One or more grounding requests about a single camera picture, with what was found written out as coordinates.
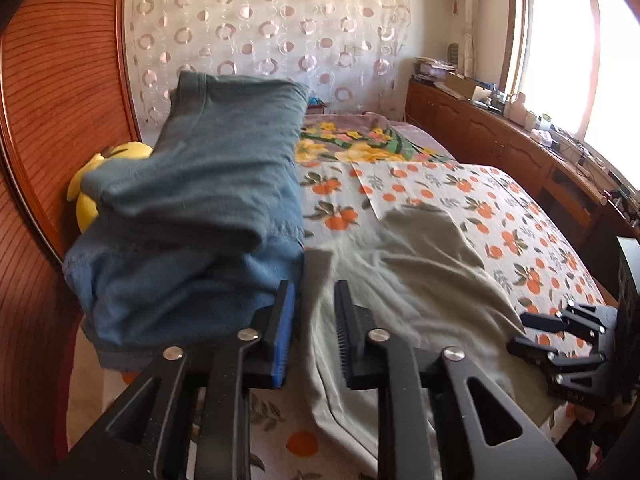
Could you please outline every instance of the white curtain with circles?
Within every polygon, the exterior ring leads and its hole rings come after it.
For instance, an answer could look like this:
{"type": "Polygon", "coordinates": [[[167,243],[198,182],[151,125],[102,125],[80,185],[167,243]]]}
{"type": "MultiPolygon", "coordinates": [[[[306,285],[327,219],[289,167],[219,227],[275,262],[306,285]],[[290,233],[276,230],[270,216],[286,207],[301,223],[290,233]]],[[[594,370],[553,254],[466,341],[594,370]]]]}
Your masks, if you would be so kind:
{"type": "Polygon", "coordinates": [[[129,79],[145,142],[180,70],[306,83],[330,111],[385,112],[409,0],[126,0],[129,79]]]}

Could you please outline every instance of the yellow plush toy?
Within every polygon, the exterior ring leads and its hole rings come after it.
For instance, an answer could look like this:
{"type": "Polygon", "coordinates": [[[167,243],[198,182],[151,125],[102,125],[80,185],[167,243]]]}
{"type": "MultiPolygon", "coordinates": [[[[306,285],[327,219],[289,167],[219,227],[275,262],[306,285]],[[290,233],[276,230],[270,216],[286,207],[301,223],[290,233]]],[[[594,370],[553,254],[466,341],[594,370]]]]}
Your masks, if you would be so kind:
{"type": "Polygon", "coordinates": [[[81,233],[84,233],[91,225],[91,222],[98,216],[95,202],[80,191],[82,176],[87,171],[95,170],[109,158],[147,158],[152,151],[153,148],[151,146],[147,146],[142,142],[127,142],[115,148],[110,148],[104,156],[101,153],[96,153],[88,163],[76,172],[66,190],[66,199],[69,202],[76,200],[76,220],[81,233]]]}

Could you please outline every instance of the wooden cabinet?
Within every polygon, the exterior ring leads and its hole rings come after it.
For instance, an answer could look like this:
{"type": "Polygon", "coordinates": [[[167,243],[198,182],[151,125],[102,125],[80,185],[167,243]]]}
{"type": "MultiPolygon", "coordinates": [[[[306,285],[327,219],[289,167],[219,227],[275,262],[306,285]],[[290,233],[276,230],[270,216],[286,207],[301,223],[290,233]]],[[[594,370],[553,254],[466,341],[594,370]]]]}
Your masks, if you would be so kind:
{"type": "Polygon", "coordinates": [[[466,143],[456,150],[460,153],[460,158],[454,152],[451,154],[460,162],[497,166],[497,156],[502,142],[500,133],[501,131],[495,128],[494,124],[488,123],[486,118],[471,113],[469,114],[466,143]]]}
{"type": "Polygon", "coordinates": [[[468,135],[468,118],[462,113],[458,101],[443,95],[434,107],[434,138],[451,153],[459,146],[465,146],[468,135]]]}
{"type": "Polygon", "coordinates": [[[550,172],[552,156],[518,126],[435,87],[411,81],[406,115],[458,161],[500,168],[531,196],[550,172]]]}
{"type": "Polygon", "coordinates": [[[498,154],[497,166],[520,184],[531,196],[536,196],[549,174],[551,156],[528,137],[505,135],[498,154]]]}

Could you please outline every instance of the metal screw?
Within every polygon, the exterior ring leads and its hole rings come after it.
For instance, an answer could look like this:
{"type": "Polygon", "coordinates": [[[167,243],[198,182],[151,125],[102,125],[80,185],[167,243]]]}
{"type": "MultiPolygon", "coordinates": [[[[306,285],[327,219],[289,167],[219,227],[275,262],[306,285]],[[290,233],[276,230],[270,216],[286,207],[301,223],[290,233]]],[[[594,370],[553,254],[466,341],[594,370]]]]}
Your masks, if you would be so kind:
{"type": "Polygon", "coordinates": [[[447,346],[442,351],[442,355],[449,361],[462,361],[465,358],[465,351],[457,346],[447,346]]]}
{"type": "Polygon", "coordinates": [[[162,352],[162,357],[164,357],[167,361],[175,361],[178,359],[182,359],[184,356],[184,350],[179,346],[169,346],[169,348],[165,348],[164,352],[162,352]]]}
{"type": "Polygon", "coordinates": [[[377,343],[382,343],[391,337],[391,334],[384,328],[374,328],[369,331],[369,339],[377,343]]]}
{"type": "Polygon", "coordinates": [[[253,328],[243,328],[238,332],[238,339],[240,341],[253,341],[259,337],[258,331],[253,328]]]}

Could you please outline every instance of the wooden wardrobe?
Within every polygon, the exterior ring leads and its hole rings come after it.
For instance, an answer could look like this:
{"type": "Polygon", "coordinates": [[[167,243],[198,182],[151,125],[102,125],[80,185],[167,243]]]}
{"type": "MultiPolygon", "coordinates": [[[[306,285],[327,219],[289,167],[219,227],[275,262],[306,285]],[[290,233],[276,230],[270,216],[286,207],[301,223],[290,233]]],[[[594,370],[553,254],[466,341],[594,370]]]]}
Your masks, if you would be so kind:
{"type": "Polygon", "coordinates": [[[60,268],[79,234],[66,186],[94,153],[139,140],[122,1],[0,9],[0,423],[39,472],[66,453],[81,316],[60,268]]]}

